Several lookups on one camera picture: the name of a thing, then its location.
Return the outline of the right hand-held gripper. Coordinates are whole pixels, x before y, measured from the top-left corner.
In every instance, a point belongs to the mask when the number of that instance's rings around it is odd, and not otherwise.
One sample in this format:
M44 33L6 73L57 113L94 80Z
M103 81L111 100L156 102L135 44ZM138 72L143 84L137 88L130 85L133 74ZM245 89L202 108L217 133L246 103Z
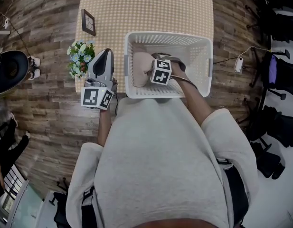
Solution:
M172 73L170 60L155 59L152 62L150 81L154 84L166 86Z

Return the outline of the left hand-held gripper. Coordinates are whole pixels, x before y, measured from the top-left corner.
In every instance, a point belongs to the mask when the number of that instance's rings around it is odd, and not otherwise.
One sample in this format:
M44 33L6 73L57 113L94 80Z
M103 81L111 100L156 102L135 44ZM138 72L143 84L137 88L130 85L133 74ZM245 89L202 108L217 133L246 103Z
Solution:
M114 95L112 91L114 54L109 48L99 52L89 63L87 79L81 89L81 106L107 110Z

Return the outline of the person's right hand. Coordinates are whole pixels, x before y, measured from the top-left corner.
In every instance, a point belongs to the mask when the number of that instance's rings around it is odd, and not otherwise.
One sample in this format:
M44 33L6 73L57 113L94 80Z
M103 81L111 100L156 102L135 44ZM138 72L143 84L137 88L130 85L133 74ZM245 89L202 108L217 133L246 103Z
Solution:
M171 61L172 75L187 79L186 73L181 70L178 62Z

